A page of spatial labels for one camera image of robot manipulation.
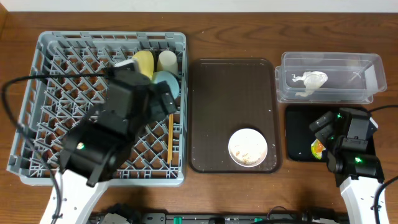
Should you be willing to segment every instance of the white wall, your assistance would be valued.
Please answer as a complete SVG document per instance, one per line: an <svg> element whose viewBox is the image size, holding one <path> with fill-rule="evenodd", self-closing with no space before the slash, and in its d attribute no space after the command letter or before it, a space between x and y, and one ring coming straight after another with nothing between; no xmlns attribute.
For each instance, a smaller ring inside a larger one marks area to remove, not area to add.
<svg viewBox="0 0 398 224"><path fill-rule="evenodd" d="M398 0L0 0L8 11L398 12Z"/></svg>

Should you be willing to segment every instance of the dish rack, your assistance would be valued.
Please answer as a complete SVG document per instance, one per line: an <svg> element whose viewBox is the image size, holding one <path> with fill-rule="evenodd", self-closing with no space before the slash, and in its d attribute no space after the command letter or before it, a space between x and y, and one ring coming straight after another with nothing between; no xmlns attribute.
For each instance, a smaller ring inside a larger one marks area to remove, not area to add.
<svg viewBox="0 0 398 224"><path fill-rule="evenodd" d="M113 186L178 186L185 178L187 139L186 38L178 32L43 32L36 45L30 75L104 73L104 68L130 59L140 50L155 58L163 50L177 56L181 89L174 114L172 162L167 164L168 118L145 127L145 134L131 150L130 158L113 174ZM108 82L103 77L49 78L29 80L19 122L35 147L52 167L58 169L62 138L86 112L104 103ZM29 185L52 185L49 172L36 153L16 132L7 170Z"/></svg>

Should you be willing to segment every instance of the wooden table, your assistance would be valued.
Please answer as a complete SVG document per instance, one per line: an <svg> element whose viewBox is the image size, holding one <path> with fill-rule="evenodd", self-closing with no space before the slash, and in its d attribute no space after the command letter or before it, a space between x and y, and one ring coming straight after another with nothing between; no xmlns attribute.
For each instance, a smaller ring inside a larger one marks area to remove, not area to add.
<svg viewBox="0 0 398 224"><path fill-rule="evenodd" d="M364 52L379 54L388 89L377 94L374 108L398 103L397 14L307 13L9 13L0 39L0 82L29 74L39 34L45 30L176 31L187 36L189 60L198 58L266 58L280 65L286 51ZM25 83L10 89L16 113ZM266 213L281 205L346 211L335 180L324 164L289 161L285 153L284 108L279 105L283 165L272 175L197 174L187 168L178 188L111 188L95 210L127 203L144 210L181 213ZM378 111L374 119L377 155L386 179L398 174L398 113ZM37 223L47 205L50 187L31 187L5 171L14 127L0 110L0 222ZM390 223L398 223L398 184L386 191Z"/></svg>

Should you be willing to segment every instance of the dark rectangular tray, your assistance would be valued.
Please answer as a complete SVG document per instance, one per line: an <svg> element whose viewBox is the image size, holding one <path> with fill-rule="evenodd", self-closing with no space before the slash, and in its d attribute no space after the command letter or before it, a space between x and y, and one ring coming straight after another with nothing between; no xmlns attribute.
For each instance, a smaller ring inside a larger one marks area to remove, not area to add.
<svg viewBox="0 0 398 224"><path fill-rule="evenodd" d="M274 69L264 59L197 60L188 81L191 168L209 173L264 173L282 163ZM231 135L242 128L259 131L268 145L256 167L235 163L228 152Z"/></svg>

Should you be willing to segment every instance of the black cable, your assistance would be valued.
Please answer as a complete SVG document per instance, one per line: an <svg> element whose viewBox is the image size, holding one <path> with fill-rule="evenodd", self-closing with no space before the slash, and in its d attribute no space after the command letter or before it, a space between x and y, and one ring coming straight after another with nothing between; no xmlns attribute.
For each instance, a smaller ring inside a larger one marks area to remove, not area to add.
<svg viewBox="0 0 398 224"><path fill-rule="evenodd" d="M50 179L53 182L55 192L57 194L57 206L55 207L55 212L52 217L52 222L51 224L55 224L57 219L60 217L60 211L61 211L61 204L62 204L62 199L61 199L61 191L60 187L57 183L57 180L55 179L54 174L51 171L51 167L49 164L43 159L41 153L35 149L34 143L30 140L30 137L25 133L24 128L18 123L18 121L15 119L15 117L12 115L12 111L9 107L6 93L7 89L12 85L20 81L24 80L32 80L32 79L40 79L40 78L80 78L80 77L104 77L105 74L79 74L79 75L31 75L31 76L26 76L26 77L19 77L15 78L13 80L10 80L3 84L2 86L2 91L1 91L1 101L4 110L6 111L6 114L8 115L9 120L11 123L16 127L18 133L22 135L22 137L26 140L26 144L30 147L33 153L37 153L39 155L39 158L41 162L43 163L44 167L50 171Z"/></svg>
<svg viewBox="0 0 398 224"><path fill-rule="evenodd" d="M385 182L382 184L379 189L377 190L375 196L374 196L374 205L373 205L373 210L374 210L374 218L376 219L376 224L380 224L380 216L379 216L379 198L381 192L390 184L394 183L396 180L398 180L398 176L394 177L393 179Z"/></svg>
<svg viewBox="0 0 398 224"><path fill-rule="evenodd" d="M278 206L275 206L274 208L272 208L271 210L269 210L269 212L268 212L268 214L267 214L267 219L269 220L269 218L271 217L271 213L272 213L272 211L275 209L275 208L282 208L282 209L284 209L285 211L288 211L285 207L283 207L283 206L280 206L280 205L278 205Z"/></svg>
<svg viewBox="0 0 398 224"><path fill-rule="evenodd" d="M398 108L398 105L385 105L385 106L380 106L378 108L373 108L371 110L368 110L368 113L372 113L378 110L386 109L386 108Z"/></svg>
<svg viewBox="0 0 398 224"><path fill-rule="evenodd" d="M301 220L283 220L283 219L277 219L277 220L261 220L261 221L258 221L258 222L254 222L254 223L252 223L252 224L266 224L266 223L319 224L319 223L307 222L307 221L301 221Z"/></svg>

